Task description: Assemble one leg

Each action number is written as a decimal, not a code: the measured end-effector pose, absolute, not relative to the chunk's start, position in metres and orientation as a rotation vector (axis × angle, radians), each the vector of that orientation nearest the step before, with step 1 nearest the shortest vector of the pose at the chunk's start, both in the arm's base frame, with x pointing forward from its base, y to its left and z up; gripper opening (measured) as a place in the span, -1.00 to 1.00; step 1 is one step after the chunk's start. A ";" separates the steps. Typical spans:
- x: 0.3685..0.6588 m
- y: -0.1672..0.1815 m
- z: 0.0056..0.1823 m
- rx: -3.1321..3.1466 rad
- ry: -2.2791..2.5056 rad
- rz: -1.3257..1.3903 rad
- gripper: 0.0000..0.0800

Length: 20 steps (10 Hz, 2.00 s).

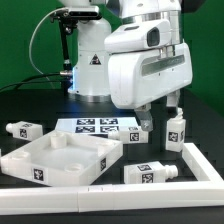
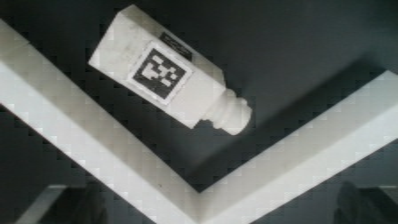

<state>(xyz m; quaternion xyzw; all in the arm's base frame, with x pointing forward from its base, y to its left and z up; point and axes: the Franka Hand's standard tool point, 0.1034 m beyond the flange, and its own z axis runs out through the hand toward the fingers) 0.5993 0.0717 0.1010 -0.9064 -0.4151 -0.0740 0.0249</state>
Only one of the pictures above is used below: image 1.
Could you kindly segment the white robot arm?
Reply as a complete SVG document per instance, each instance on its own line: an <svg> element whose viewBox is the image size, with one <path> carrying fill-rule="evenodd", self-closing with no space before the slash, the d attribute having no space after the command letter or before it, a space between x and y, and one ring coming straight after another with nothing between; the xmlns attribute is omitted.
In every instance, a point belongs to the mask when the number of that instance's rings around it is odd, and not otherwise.
<svg viewBox="0 0 224 224"><path fill-rule="evenodd" d="M78 21L74 94L133 109L145 131L153 129L153 101L166 97L168 111L178 113L179 90L192 81L182 0L59 1L65 18Z"/></svg>

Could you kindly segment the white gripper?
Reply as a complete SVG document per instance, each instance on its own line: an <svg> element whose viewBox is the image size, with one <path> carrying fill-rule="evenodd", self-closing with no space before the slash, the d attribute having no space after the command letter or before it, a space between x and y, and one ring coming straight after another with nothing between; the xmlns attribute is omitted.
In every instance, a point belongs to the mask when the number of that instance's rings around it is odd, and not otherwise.
<svg viewBox="0 0 224 224"><path fill-rule="evenodd" d="M188 45L182 43L170 51L173 56L165 58L161 58L160 51L156 49L115 54L109 59L108 76L112 102L120 109L137 108L135 113L143 131L153 130L150 103L167 95L166 106L177 107L179 89L192 82Z"/></svg>

